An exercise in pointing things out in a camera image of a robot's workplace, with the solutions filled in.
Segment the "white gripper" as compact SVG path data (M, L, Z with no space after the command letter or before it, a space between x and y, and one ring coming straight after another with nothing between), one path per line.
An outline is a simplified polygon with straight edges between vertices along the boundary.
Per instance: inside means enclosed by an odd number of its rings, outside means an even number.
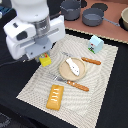
M18 60L25 56L28 60L48 52L52 44L65 36L64 17L60 15L50 21L50 29L40 32L41 27L22 22L18 17L4 26L6 43L11 56Z

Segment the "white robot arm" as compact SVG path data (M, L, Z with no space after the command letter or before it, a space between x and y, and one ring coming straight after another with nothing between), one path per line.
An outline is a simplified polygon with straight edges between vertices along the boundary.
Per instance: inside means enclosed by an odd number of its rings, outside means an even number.
M47 0L11 0L17 16L4 26L6 43L15 60L31 60L48 52L65 36L64 17L49 17Z

